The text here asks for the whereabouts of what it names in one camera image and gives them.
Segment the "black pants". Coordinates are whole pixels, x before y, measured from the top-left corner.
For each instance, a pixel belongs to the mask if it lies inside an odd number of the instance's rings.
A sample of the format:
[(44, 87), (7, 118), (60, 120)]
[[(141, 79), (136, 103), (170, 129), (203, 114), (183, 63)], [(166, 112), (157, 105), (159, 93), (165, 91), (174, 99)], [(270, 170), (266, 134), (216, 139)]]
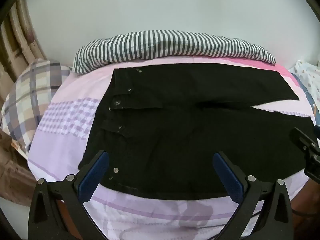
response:
[(259, 109), (285, 100), (299, 98), (271, 70), (217, 63), (115, 69), (80, 164), (105, 151), (104, 187), (163, 200), (224, 197), (213, 168), (219, 151), (260, 181), (285, 179), (305, 166), (290, 132), (315, 139), (311, 118)]

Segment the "pink purple bed sheet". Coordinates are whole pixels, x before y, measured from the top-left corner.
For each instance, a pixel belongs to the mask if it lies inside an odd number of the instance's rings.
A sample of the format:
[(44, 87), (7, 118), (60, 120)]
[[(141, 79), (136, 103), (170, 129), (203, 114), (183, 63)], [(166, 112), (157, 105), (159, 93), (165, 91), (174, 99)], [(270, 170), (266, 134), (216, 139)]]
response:
[[(95, 112), (117, 68), (170, 63), (221, 63), (279, 72), (299, 100), (267, 103), (261, 110), (310, 118), (312, 108), (293, 75), (280, 65), (232, 58), (171, 56), (115, 63), (85, 75), (70, 74), (46, 109), (28, 157), (33, 175), (60, 181), (78, 171)], [(85, 208), (109, 239), (208, 239), (220, 232), (236, 204), (228, 197), (197, 201), (152, 200), (98, 186)]]

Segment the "brown patterned curtain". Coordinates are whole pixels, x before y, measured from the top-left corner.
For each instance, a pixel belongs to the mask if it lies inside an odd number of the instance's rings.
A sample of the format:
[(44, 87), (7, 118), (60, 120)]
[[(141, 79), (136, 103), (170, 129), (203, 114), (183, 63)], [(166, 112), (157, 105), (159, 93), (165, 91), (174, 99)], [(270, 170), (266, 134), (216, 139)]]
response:
[[(1, 23), (1, 106), (20, 74), (37, 58), (38, 47), (26, 0), (16, 0)], [(1, 131), (1, 197), (29, 206), (36, 180), (20, 144)]]

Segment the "plaid pillow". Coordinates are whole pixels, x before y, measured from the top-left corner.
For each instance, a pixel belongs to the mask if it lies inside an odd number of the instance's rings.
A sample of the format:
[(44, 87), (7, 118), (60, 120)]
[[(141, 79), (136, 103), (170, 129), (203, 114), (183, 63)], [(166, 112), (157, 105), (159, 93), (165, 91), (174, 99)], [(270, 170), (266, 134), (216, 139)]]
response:
[(28, 158), (36, 129), (71, 67), (57, 61), (38, 59), (17, 78), (1, 109), (1, 129)]

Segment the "white patterned quilt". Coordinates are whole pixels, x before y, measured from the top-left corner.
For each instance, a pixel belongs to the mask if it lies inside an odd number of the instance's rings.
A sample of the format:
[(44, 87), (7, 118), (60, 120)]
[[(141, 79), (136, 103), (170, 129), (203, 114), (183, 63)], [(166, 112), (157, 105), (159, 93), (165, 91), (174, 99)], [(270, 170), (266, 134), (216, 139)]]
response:
[(308, 62), (299, 60), (292, 68), (289, 69), (289, 72), (298, 77), (299, 81), (307, 88), (309, 94), (312, 96), (317, 108), (319, 108), (319, 67)]

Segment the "grey white striped blanket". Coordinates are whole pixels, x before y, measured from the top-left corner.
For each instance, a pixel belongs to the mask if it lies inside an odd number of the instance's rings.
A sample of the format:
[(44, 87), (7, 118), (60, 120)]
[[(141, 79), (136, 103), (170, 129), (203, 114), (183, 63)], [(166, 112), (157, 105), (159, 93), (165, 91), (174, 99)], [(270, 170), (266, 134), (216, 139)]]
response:
[(76, 52), (72, 71), (88, 74), (112, 63), (167, 56), (231, 57), (276, 64), (276, 58), (268, 50), (239, 38), (177, 30), (145, 30), (89, 42)]

